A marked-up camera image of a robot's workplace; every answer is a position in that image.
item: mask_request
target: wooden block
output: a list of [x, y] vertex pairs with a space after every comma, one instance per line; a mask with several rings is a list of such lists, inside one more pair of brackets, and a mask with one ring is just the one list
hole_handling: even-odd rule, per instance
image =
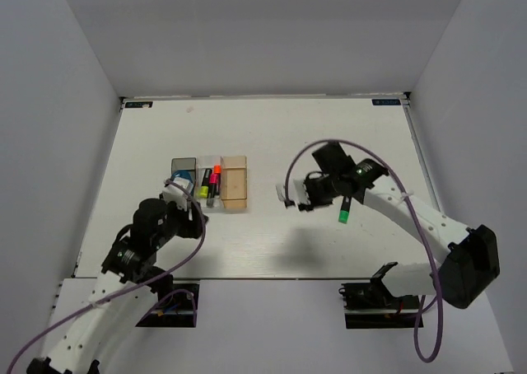
[[236, 209], [246, 209], [247, 200], [246, 199], [228, 199], [223, 201], [223, 206], [225, 209], [236, 210]]
[[230, 170], [233, 168], [247, 168], [246, 156], [229, 156], [222, 157], [222, 169]]
[[247, 157], [222, 157], [221, 197], [225, 209], [247, 208]]

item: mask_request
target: white wall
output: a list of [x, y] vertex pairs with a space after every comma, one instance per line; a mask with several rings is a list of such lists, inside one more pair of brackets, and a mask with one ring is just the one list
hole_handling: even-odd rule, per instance
[[527, 372], [527, 2], [462, 0], [413, 94], [441, 201], [499, 238], [489, 288], [515, 371]]
[[411, 90], [459, 0], [68, 0], [121, 96]]
[[72, 273], [119, 100], [65, 0], [0, 0], [0, 32], [4, 370]]

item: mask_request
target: green marker cap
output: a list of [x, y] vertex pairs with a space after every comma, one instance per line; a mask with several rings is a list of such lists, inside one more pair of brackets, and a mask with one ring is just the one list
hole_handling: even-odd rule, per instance
[[338, 222], [346, 224], [348, 217], [349, 217], [348, 211], [340, 211], [340, 213], [338, 214]]

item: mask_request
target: yellow marker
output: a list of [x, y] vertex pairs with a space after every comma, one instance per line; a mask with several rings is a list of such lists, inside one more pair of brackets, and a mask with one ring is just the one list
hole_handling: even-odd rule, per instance
[[206, 168], [203, 173], [203, 181], [201, 182], [201, 188], [199, 189], [199, 197], [205, 199], [208, 196], [208, 181], [211, 179], [212, 169]]
[[199, 197], [201, 197], [202, 199], [205, 199], [207, 197], [207, 194], [208, 194], [208, 186], [201, 186], [201, 188], [199, 189]]

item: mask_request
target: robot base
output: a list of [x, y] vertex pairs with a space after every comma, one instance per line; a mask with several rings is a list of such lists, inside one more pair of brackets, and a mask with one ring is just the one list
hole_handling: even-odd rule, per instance
[[344, 300], [346, 329], [406, 329], [415, 326], [419, 308], [417, 296], [388, 301], [370, 280], [345, 283], [338, 290]]

